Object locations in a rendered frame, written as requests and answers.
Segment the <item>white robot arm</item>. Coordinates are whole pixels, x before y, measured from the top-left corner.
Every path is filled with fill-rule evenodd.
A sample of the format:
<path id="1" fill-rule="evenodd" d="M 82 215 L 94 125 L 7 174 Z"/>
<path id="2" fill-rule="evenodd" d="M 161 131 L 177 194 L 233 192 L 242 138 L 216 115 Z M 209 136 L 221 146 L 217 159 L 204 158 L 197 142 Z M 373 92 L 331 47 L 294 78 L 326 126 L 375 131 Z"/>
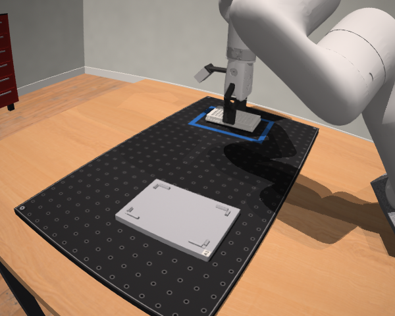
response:
<path id="1" fill-rule="evenodd" d="M 395 19 L 375 8 L 345 16 L 317 44 L 308 36 L 341 0 L 219 0 L 226 56 L 263 61 L 320 119 L 362 114 L 388 175 L 395 208 Z"/>

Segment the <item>blue tape outline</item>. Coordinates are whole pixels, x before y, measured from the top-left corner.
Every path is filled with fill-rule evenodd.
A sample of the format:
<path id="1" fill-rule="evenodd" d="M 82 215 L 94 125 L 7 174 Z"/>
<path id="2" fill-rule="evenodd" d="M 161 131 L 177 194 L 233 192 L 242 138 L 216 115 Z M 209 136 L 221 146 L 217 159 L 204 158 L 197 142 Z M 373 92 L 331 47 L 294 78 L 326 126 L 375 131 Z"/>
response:
<path id="1" fill-rule="evenodd" d="M 216 108 L 216 107 L 210 106 L 207 110 L 202 112 L 202 114 L 197 116 L 194 120 L 192 120 L 188 124 L 193 125 L 193 126 L 198 126 L 198 127 L 201 127 L 201 128 L 206 128 L 208 130 L 213 130 L 213 131 L 216 131 L 216 132 L 221 132 L 223 134 L 236 136 L 236 137 L 243 138 L 243 139 L 246 139 L 246 140 L 250 140 L 250 141 L 253 141 L 253 142 L 257 142 L 257 143 L 260 143 L 260 144 L 262 144 L 263 140 L 265 139 L 266 135 L 268 134 L 269 130 L 271 129 L 272 125 L 274 124 L 273 121 L 265 120 L 265 119 L 262 118 L 261 120 L 269 122 L 269 124 L 267 125 L 267 127 L 265 128 L 265 130 L 263 131 L 262 135 L 259 137 L 258 140 L 255 140 L 255 139 L 252 139 L 252 138 L 248 138 L 248 137 L 245 137 L 245 136 L 241 136 L 241 135 L 237 135 L 237 134 L 233 134 L 233 133 L 230 133 L 230 132 L 225 132 L 225 131 L 218 130 L 218 129 L 215 129 L 215 128 L 210 128 L 210 127 L 207 127 L 207 126 L 202 126 L 202 125 L 199 125 L 199 124 L 195 124 L 200 118 L 202 118 L 204 115 L 206 115 L 210 110 L 212 110 L 214 108 Z"/>

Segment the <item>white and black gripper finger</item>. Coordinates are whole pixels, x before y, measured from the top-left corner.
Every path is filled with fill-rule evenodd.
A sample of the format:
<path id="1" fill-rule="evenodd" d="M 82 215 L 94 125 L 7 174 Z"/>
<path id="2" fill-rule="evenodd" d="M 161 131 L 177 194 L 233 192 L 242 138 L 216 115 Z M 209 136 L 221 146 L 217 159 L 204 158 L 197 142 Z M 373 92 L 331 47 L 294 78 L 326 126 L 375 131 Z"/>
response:
<path id="1" fill-rule="evenodd" d="M 233 91 L 235 89 L 235 84 L 230 83 L 225 95 L 224 95 L 224 106 L 223 106 L 223 122 L 227 124 L 234 125 L 235 124 L 235 119 L 236 119 L 236 104 L 237 104 L 237 99 L 236 97 L 231 97 L 233 94 Z M 231 99 L 230 99 L 231 98 Z M 232 102 L 230 101 L 234 101 Z"/>
<path id="2" fill-rule="evenodd" d="M 236 110 L 246 112 L 247 98 L 243 101 L 237 101 Z"/>

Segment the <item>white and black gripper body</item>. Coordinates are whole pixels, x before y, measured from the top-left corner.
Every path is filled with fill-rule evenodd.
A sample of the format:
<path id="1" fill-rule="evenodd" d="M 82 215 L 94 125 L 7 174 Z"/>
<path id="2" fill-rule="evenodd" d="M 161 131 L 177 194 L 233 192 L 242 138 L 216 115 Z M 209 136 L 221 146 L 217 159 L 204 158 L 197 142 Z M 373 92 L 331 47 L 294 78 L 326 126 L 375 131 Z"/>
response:
<path id="1" fill-rule="evenodd" d="M 235 84 L 233 96 L 239 101 L 245 100 L 252 91 L 253 83 L 253 63 L 256 61 L 240 61 L 236 59 L 228 59 L 226 77 L 224 82 L 224 95 L 230 85 Z"/>

